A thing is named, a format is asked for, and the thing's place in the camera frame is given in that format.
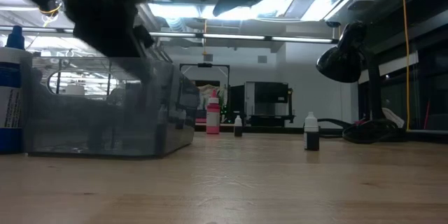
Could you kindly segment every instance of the blue bottle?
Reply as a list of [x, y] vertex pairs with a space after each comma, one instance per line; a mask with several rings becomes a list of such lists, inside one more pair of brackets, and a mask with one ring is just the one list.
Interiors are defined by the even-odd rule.
[[0, 153], [22, 152], [20, 59], [31, 56], [22, 28], [14, 26], [6, 47], [0, 48]]

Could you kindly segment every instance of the pink bottle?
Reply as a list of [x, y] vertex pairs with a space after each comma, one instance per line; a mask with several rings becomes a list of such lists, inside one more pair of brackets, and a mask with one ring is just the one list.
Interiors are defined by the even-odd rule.
[[216, 96], [216, 90], [213, 90], [207, 106], [207, 134], [219, 134], [220, 121], [221, 108], [219, 106], [219, 98]]

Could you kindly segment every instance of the wooden table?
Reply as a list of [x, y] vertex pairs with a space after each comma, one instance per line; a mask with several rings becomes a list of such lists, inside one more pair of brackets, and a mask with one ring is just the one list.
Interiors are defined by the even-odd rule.
[[163, 160], [0, 156], [0, 223], [448, 223], [448, 146], [197, 133]]

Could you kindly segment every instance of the clear plastic container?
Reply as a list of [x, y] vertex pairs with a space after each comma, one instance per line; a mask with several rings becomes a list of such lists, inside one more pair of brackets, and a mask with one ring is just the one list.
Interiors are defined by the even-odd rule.
[[[148, 80], [128, 74], [123, 63], [146, 69]], [[22, 75], [23, 139], [30, 155], [145, 158], [193, 140], [199, 90], [170, 63], [35, 57], [22, 63]], [[66, 94], [68, 85], [84, 86], [85, 94]], [[179, 121], [182, 127], [176, 127]]]

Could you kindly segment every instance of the lamp arm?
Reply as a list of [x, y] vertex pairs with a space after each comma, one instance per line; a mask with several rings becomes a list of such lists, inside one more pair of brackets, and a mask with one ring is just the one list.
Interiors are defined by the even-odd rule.
[[378, 61], [375, 54], [365, 46], [361, 46], [359, 48], [359, 55], [361, 59], [365, 60], [367, 72], [369, 73], [369, 103], [370, 110], [372, 112], [371, 119], [374, 120], [385, 118], [386, 116], [382, 110], [381, 76], [379, 75]]

